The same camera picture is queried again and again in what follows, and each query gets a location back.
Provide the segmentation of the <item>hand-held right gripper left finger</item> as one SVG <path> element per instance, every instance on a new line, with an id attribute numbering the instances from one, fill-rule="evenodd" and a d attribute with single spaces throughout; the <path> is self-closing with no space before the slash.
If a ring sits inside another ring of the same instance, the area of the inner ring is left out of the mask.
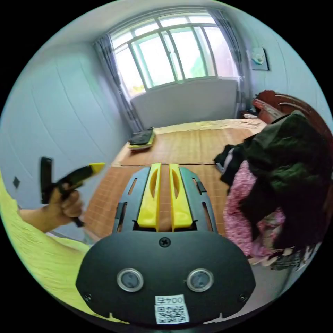
<path id="1" fill-rule="evenodd" d="M 148 173 L 138 214 L 137 224 L 140 228 L 159 231 L 159 208 L 161 190 L 161 163 L 152 164 Z"/>

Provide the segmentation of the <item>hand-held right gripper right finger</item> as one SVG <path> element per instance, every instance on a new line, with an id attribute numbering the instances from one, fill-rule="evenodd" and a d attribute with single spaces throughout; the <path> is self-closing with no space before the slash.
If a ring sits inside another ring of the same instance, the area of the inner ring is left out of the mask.
<path id="1" fill-rule="evenodd" d="M 171 226 L 172 231 L 174 232 L 179 229 L 187 229 L 191 227 L 193 219 L 179 165 L 169 165 L 169 176 L 171 194 Z"/>

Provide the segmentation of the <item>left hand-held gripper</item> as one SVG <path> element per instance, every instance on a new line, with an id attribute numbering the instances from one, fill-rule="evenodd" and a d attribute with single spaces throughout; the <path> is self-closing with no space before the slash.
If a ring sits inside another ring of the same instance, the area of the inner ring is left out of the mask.
<path id="1" fill-rule="evenodd" d="M 92 176 L 92 174 L 99 174 L 104 167 L 105 163 L 99 162 L 90 163 L 87 166 L 76 169 L 58 180 L 54 185 L 54 189 L 58 187 L 63 195 L 63 198 L 66 199 L 70 192 L 77 190 L 78 187 L 83 185 L 85 180 Z M 81 222 L 77 217 L 73 219 L 73 222 L 75 222 L 78 227 L 83 226 L 83 222 Z"/>

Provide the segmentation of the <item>person's left hand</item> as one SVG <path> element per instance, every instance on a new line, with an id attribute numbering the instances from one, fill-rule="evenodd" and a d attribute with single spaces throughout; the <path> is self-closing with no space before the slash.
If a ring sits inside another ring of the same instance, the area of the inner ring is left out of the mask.
<path id="1" fill-rule="evenodd" d="M 60 226 L 67 225 L 74 218 L 79 218 L 83 211 L 80 192 L 74 190 L 64 199 L 59 188 L 56 187 L 50 202 L 42 208 L 42 231 L 50 232 Z"/>

